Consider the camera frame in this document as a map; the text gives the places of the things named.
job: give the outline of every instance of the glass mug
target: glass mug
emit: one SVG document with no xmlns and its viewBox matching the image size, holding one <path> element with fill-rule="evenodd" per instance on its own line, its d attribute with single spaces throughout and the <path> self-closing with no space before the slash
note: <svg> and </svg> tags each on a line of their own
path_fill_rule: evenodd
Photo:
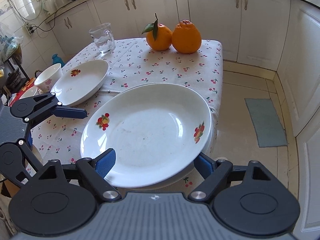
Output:
<svg viewBox="0 0 320 240">
<path fill-rule="evenodd" d="M 110 53 L 115 50 L 116 43 L 112 35 L 110 23 L 103 23 L 91 29 L 89 34 L 101 53 Z"/>
</svg>

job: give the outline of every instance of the tablecloth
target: tablecloth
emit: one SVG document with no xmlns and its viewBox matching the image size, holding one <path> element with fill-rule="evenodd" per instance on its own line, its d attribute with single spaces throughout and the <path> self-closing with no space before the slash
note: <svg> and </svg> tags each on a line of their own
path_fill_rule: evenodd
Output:
<svg viewBox="0 0 320 240">
<path fill-rule="evenodd" d="M 218 41 L 203 40 L 200 49 L 193 54 L 180 54 L 173 46 L 166 51 L 153 51 L 146 39 L 137 38 L 118 40 L 112 53 L 102 55 L 91 43 L 63 67 L 63 72 L 95 59 L 108 61 L 109 70 L 101 89 L 77 106 L 86 109 L 88 117 L 78 120 L 51 116 L 31 131 L 33 144 L 44 163 L 51 159 L 60 159 L 62 164 L 75 163 L 81 158 L 80 138 L 90 116 L 118 93 L 151 82 L 180 84 L 198 92 L 210 107 L 214 145 L 222 90 L 222 47 Z M 206 154 L 215 157 L 212 151 Z M 34 173 L 30 165 L 27 170 L 31 175 Z M 203 178 L 194 169 L 180 181 L 156 191 L 184 191 L 188 194 L 202 181 Z M 121 194 L 127 191 L 118 190 Z"/>
</svg>

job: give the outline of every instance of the teal object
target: teal object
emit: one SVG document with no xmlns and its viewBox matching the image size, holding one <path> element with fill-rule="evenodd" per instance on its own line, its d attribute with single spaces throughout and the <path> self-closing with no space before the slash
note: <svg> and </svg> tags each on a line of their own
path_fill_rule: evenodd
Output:
<svg viewBox="0 0 320 240">
<path fill-rule="evenodd" d="M 54 54 L 52 56 L 52 64 L 57 64 L 60 63 L 61 67 L 63 67 L 65 65 L 65 63 L 63 62 L 62 58 L 58 57 L 58 54 Z"/>
<path fill-rule="evenodd" d="M 244 100 L 257 134 L 259 147 L 287 145 L 285 132 L 272 100 L 253 98 L 245 98 Z"/>
</svg>

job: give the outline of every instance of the green leaf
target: green leaf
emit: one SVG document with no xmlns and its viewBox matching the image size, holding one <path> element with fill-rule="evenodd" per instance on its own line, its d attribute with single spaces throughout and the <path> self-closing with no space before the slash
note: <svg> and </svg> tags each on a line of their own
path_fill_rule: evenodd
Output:
<svg viewBox="0 0 320 240">
<path fill-rule="evenodd" d="M 153 31 L 152 31 L 152 35 L 153 35 L 153 38 L 157 39 L 157 35 L 158 35 L 158 20 L 155 21 L 155 23 L 153 24 Z"/>
<path fill-rule="evenodd" d="M 141 34 L 151 32 L 153 30 L 153 25 L 154 25 L 153 23 L 147 24 L 147 26 L 144 27 Z"/>
</svg>

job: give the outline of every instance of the orange fruit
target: orange fruit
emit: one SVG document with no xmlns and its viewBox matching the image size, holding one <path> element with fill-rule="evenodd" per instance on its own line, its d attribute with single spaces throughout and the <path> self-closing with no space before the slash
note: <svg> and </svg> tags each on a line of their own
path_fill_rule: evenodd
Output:
<svg viewBox="0 0 320 240">
<path fill-rule="evenodd" d="M 201 34 L 192 22 L 183 20 L 172 33 L 172 46 L 180 53 L 194 53 L 201 46 Z"/>
<path fill-rule="evenodd" d="M 148 32 L 146 36 L 149 46 L 157 51 L 168 49 L 171 46 L 171 37 L 172 31 L 163 24 L 158 24 L 156 40 L 153 38 L 153 31 Z"/>
</svg>

